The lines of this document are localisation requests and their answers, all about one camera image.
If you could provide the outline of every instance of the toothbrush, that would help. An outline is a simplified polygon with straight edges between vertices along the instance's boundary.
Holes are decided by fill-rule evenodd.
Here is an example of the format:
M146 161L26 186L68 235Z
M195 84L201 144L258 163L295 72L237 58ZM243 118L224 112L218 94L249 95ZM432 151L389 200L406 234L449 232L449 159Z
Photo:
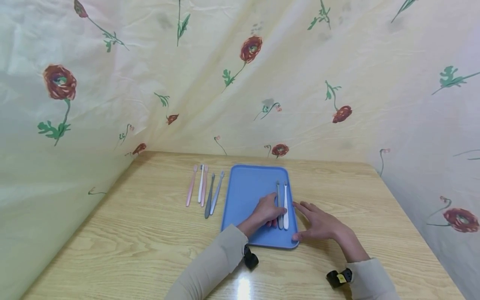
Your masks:
M205 204L205 193L207 191L208 166L204 165L204 169L205 169L205 178L204 178L204 184L203 184L203 187L202 187L202 198L200 200L200 206L201 207L203 207L204 204Z
M222 185L222 179L225 175L224 171L220 172L220 181L218 182L218 186L216 187L215 196L213 197L212 204L210 205L210 214L213 215L213 211L215 210L216 200L218 199L218 194L220 193L220 185Z
M187 203L186 206L190 205L190 199L192 198L193 184L195 183L195 176L197 175L197 165L193 166L193 175L192 181L190 181L190 188L188 189Z
M200 186L198 188L198 203L200 203L202 199L202 186L204 184L204 169L205 169L205 166L200 165L200 170L202 170L202 175L200 176Z
M210 183L210 192L208 192L207 205L205 205L205 219L210 216L210 206L212 205L213 181L215 180L215 173L212 173L212 182Z
M287 200L287 182L283 182L285 196L283 198L283 207L287 209L287 213L283 215L283 229L288 230L288 200Z
M283 207L283 204L280 203L280 182L276 181L276 205L278 207ZM283 215L279 215L277 218L278 229L283 229Z

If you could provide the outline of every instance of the left hand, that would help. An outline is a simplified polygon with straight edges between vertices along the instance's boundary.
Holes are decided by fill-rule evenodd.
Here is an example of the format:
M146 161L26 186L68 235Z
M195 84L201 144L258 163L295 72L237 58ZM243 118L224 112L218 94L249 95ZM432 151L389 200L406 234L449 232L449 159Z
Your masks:
M276 218L287 213L286 208L275 205L275 197L276 192L273 192L260 198L252 213L253 218L258 219L262 224L266 223L267 227L276 227Z

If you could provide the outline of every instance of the yellow label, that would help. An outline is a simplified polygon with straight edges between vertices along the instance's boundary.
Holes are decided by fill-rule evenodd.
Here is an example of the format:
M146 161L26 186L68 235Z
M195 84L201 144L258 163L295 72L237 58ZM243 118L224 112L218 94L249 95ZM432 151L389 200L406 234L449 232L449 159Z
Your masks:
M340 281L340 283L346 283L347 282L347 280L345 279L343 274L338 274L336 277L338 278L338 281Z

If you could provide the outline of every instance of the sleeve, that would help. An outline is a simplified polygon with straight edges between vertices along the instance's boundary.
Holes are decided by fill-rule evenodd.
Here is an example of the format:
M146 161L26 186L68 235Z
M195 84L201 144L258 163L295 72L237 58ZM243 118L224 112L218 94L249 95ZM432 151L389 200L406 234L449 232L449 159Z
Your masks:
M165 300L203 300L240 263L248 238L230 225L183 271Z
M376 258L347 264L352 271L350 289L353 300L400 300L395 286Z

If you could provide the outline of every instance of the plastic tray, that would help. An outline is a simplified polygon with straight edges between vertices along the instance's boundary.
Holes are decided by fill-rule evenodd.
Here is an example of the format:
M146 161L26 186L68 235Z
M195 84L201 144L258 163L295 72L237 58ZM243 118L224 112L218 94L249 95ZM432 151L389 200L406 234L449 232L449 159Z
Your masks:
M292 205L292 191L288 172L281 167L234 165L230 171L227 198L223 211L221 231L230 224L237 226L248 218L258 204L258 200L276 192L276 181L280 181L280 197L284 198L284 181L288 193L288 230L262 226L249 238L249 245L293 249L299 244L292 241L292 235L298 231L295 210Z

